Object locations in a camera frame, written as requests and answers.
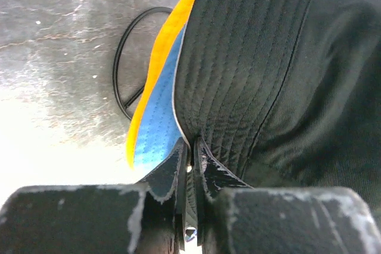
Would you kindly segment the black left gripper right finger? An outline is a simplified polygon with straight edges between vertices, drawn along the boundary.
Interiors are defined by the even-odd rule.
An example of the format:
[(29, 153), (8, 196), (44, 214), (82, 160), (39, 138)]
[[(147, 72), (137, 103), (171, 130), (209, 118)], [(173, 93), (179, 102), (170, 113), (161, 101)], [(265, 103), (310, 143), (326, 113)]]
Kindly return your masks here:
[(193, 146), (193, 180), (198, 216), (198, 243), (209, 247), (212, 239), (208, 237), (218, 230), (222, 219), (218, 217), (221, 208), (218, 197), (224, 189), (251, 189), (252, 187), (235, 176), (219, 162), (201, 137)]

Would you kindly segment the yellow bucket hat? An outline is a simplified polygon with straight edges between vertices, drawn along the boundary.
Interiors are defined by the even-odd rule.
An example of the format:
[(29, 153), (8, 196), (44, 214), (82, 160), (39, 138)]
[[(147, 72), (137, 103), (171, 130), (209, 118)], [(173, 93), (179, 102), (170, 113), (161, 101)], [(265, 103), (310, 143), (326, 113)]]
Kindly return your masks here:
[(170, 12), (154, 42), (149, 60), (148, 75), (142, 96), (137, 105), (126, 139), (126, 159), (129, 167), (134, 168), (135, 146), (138, 139), (140, 122), (143, 117), (149, 97), (162, 72), (165, 61), (170, 53), (177, 35), (189, 19), (195, 0), (180, 0)]

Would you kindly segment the black hat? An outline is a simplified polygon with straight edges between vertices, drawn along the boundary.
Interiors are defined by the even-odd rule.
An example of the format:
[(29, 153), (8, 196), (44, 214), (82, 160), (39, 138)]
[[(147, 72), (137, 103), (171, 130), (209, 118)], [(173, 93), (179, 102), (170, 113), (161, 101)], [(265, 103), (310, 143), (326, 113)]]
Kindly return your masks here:
[(246, 183), (380, 208), (380, 0), (195, 0), (173, 103)]

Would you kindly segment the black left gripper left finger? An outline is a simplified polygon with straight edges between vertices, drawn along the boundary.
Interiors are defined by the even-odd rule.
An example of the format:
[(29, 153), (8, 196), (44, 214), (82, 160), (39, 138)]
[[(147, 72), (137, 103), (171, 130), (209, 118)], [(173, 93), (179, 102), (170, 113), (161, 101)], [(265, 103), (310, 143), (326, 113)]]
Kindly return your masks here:
[(168, 157), (140, 180), (148, 186), (139, 250), (185, 248), (186, 163), (188, 146), (182, 138)]

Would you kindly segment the blue bucket hat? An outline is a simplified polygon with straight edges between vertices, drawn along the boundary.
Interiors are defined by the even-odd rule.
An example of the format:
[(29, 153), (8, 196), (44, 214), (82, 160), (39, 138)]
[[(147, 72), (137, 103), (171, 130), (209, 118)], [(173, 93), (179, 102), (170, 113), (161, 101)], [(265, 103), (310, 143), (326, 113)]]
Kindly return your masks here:
[(169, 155), (177, 139), (181, 137), (174, 118), (172, 93), (185, 27), (186, 25), (173, 43), (140, 122), (132, 170), (142, 176), (157, 167)]

